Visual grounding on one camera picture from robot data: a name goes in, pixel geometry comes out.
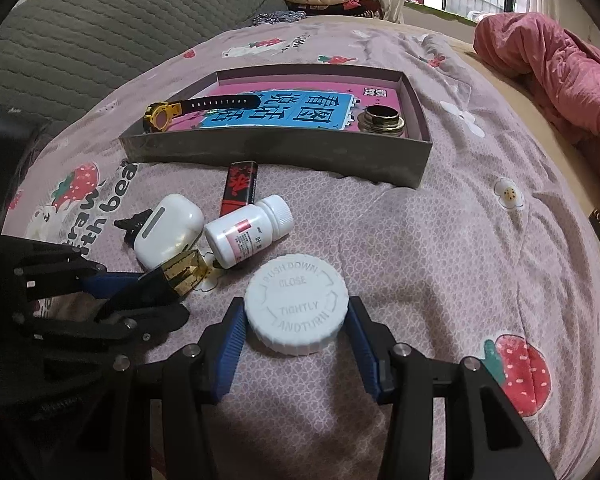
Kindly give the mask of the black gold folding knife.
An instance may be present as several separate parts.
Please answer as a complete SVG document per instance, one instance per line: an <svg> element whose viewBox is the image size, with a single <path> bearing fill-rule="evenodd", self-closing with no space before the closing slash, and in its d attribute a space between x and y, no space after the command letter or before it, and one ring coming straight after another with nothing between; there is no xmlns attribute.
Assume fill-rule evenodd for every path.
<svg viewBox="0 0 600 480"><path fill-rule="evenodd" d="M209 272L210 266L199 250L187 249L147 272L143 279L153 292L172 292L178 298L183 298L199 285Z"/></svg>

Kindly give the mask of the black hair claw clip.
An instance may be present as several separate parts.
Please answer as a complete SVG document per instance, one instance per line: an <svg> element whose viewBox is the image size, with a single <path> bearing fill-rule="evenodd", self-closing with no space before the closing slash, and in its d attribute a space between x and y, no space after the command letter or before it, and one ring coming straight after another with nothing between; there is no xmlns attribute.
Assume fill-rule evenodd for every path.
<svg viewBox="0 0 600 480"><path fill-rule="evenodd" d="M142 227L145 225L151 214L152 210L146 209L137 214L133 214L131 218L114 220L114 226L124 231L123 239L125 244L130 247L133 246L137 235L140 234Z"/></svg>

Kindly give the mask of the small white pill bottle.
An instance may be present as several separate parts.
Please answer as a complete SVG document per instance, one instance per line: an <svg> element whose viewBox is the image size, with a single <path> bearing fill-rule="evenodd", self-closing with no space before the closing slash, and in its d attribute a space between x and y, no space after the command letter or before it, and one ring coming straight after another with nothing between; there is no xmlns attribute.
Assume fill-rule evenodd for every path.
<svg viewBox="0 0 600 480"><path fill-rule="evenodd" d="M294 228L294 217L279 195L239 208L204 226L215 260L227 270L268 248Z"/></svg>

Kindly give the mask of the white child-proof bottle cap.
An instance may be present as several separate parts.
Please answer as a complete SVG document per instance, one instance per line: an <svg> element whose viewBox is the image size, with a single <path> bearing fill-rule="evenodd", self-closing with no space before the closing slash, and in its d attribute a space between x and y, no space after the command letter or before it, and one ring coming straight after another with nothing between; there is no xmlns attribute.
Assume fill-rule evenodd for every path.
<svg viewBox="0 0 600 480"><path fill-rule="evenodd" d="M342 329L348 303L340 273L328 262L303 254L265 263L244 296L253 333L286 356L308 356L328 347Z"/></svg>

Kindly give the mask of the yellow black wrist watch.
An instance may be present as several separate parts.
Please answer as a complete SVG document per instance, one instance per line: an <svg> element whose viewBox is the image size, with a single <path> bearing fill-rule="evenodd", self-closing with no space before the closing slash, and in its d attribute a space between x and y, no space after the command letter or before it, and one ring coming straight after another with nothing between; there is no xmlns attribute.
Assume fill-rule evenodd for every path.
<svg viewBox="0 0 600 480"><path fill-rule="evenodd" d="M146 133L166 132L174 118L205 110L255 110L260 104L260 96L253 93L221 94L173 102L155 102L148 105L145 110L143 128Z"/></svg>

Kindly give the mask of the brass metal ring fitting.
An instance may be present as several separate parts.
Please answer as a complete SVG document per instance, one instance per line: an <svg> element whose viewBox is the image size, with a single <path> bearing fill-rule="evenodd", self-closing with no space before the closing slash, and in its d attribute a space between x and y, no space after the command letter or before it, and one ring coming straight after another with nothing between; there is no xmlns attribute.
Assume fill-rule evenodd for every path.
<svg viewBox="0 0 600 480"><path fill-rule="evenodd" d="M358 130L384 136L402 136L405 122L400 112L385 105L366 106L358 115Z"/></svg>

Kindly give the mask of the white earbuds charging case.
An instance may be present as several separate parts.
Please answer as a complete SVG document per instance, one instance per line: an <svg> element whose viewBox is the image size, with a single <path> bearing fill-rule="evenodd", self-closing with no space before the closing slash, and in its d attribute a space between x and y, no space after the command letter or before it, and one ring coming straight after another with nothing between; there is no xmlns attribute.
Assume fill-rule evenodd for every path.
<svg viewBox="0 0 600 480"><path fill-rule="evenodd" d="M188 248L204 228L201 209L181 194L163 197L135 237L133 249L140 265L155 269Z"/></svg>

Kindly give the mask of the red black lighter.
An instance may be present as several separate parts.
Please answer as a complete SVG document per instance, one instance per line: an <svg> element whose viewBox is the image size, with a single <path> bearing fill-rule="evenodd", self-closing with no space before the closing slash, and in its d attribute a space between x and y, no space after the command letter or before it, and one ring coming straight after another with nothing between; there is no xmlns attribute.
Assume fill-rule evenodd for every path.
<svg viewBox="0 0 600 480"><path fill-rule="evenodd" d="M257 175L258 164L254 160L232 162L228 166L221 200L221 217L254 202Z"/></svg>

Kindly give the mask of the pink strawberry print bedsheet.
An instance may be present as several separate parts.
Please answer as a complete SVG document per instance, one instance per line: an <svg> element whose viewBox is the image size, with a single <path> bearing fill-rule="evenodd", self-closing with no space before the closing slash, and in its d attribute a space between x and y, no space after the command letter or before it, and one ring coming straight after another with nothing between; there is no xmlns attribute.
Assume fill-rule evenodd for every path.
<svg viewBox="0 0 600 480"><path fill-rule="evenodd" d="M305 20L224 32L111 93L43 151L6 214L9 235L79 247L136 268L114 220L180 193L207 218L226 171L133 165L120 134L145 106L249 65L337 61L400 70L418 95L432 150L418 188L262 166L296 225L239 270L186 300L190 318L158 361L222 318L272 258L330 263L370 316L426 356L480 356L505 378L555 474L580 479L600 456L600 242L558 167L500 92L442 38L357 20Z"/></svg>

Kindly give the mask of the grey quilted headboard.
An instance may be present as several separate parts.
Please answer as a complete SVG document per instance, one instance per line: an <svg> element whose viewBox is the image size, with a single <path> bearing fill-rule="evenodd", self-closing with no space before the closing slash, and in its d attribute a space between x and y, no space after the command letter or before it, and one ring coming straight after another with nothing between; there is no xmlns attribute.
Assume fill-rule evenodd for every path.
<svg viewBox="0 0 600 480"><path fill-rule="evenodd" d="M59 132L126 82L283 0L27 0L0 26L0 112Z"/></svg>

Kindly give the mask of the pink Chinese picture book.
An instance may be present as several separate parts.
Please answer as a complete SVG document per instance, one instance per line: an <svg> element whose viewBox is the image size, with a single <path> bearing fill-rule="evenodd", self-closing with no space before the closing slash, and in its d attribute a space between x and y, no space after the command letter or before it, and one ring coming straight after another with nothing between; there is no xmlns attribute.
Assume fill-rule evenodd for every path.
<svg viewBox="0 0 600 480"><path fill-rule="evenodd" d="M366 107L383 105L400 110L399 93L385 84L291 81L217 84L207 96L252 93L261 100L254 110L203 110L175 118L172 131L221 127L308 127L358 130L358 115Z"/></svg>

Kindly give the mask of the beige mattress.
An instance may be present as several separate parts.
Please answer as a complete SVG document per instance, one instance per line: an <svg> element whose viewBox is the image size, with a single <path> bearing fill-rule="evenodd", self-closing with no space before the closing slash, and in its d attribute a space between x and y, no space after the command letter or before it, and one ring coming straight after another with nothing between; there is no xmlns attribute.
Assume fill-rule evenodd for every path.
<svg viewBox="0 0 600 480"><path fill-rule="evenodd" d="M414 86L434 138L416 191L393 190L382 213L402 261L452 278L546 285L600 282L594 208L600 186L530 98L430 30L310 18L302 64L391 68Z"/></svg>

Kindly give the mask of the grey cardboard box tray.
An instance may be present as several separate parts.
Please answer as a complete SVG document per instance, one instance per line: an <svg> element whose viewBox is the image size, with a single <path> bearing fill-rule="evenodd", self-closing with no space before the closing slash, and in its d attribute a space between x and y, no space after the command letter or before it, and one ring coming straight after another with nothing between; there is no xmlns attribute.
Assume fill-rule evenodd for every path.
<svg viewBox="0 0 600 480"><path fill-rule="evenodd" d="M202 98L219 84L319 81L385 84L399 93L405 127L402 136L360 130L308 127L221 127L146 133L137 120L120 136L133 162L196 162L226 166L252 159L259 164L287 165L336 172L343 176L417 188L432 141L422 104L404 73L359 65L289 64L217 70L196 80L172 99Z"/></svg>

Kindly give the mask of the dark floral cloth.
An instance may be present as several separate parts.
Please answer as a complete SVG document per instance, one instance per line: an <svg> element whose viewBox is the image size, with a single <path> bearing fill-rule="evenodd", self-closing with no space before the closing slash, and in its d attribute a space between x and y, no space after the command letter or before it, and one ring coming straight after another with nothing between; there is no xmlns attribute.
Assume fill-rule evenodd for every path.
<svg viewBox="0 0 600 480"><path fill-rule="evenodd" d="M260 26L264 24L278 23L294 23L302 21L306 18L304 11L274 11L268 13L260 13L251 20L252 26Z"/></svg>

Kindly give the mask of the pink crumpled quilt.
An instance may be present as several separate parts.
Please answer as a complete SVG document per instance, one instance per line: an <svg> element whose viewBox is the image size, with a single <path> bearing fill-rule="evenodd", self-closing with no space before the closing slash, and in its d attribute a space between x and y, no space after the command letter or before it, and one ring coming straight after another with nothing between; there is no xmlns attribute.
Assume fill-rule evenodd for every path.
<svg viewBox="0 0 600 480"><path fill-rule="evenodd" d="M474 50L528 90L600 179L600 49L548 16L529 12L483 18L475 29Z"/></svg>

